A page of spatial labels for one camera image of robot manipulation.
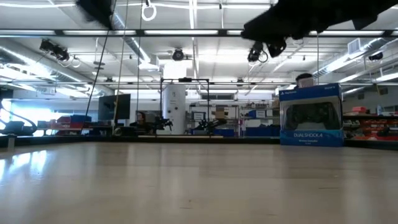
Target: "computer monitor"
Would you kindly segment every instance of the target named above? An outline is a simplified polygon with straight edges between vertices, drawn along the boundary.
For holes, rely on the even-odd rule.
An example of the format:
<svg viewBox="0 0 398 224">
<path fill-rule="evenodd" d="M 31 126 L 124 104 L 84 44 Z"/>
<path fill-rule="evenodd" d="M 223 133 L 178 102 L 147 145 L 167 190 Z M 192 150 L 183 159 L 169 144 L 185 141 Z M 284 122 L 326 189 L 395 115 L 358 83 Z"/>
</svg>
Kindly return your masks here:
<svg viewBox="0 0 398 224">
<path fill-rule="evenodd" d="M 98 103 L 98 120 L 106 121 L 114 119 L 114 111 L 116 106 L 116 97 L 102 96 Z M 130 94 L 119 95 L 118 99 L 118 115 L 116 119 L 130 119 Z"/>
</svg>

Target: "white cylinder tank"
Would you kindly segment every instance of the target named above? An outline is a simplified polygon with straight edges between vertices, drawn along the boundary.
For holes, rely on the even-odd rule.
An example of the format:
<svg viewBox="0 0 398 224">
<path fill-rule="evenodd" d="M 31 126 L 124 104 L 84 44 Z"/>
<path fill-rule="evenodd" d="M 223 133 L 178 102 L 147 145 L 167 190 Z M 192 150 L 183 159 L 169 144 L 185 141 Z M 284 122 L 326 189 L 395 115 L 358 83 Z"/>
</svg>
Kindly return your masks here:
<svg viewBox="0 0 398 224">
<path fill-rule="evenodd" d="M 173 122 L 172 134 L 185 133 L 185 85 L 168 84 L 163 91 L 163 117 Z"/>
</svg>

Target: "dualshock box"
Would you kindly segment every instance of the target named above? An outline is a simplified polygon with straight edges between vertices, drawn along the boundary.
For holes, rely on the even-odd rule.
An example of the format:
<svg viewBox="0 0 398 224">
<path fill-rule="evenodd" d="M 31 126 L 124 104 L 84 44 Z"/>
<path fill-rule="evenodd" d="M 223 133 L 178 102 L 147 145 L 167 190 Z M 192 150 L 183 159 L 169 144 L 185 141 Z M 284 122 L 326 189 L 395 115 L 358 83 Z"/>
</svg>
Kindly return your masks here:
<svg viewBox="0 0 398 224">
<path fill-rule="evenodd" d="M 279 100 L 282 145 L 343 146 L 343 112 L 338 83 L 283 90 Z"/>
</svg>

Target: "wall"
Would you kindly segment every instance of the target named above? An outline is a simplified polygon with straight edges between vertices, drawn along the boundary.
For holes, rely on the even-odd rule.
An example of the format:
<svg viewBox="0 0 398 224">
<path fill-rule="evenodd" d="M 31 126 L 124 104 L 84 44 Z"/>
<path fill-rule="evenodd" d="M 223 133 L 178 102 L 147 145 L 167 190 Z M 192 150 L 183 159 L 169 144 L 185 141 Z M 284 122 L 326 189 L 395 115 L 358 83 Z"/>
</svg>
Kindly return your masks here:
<svg viewBox="0 0 398 224">
<path fill-rule="evenodd" d="M 382 107 L 398 105 L 398 87 L 389 87 L 387 95 L 379 95 L 375 91 L 367 91 L 364 94 L 363 100 L 358 99 L 358 94 L 347 97 L 343 102 L 343 111 L 349 112 L 354 106 L 364 106 L 370 109 L 371 113 L 376 113 L 378 105 Z"/>
</svg>

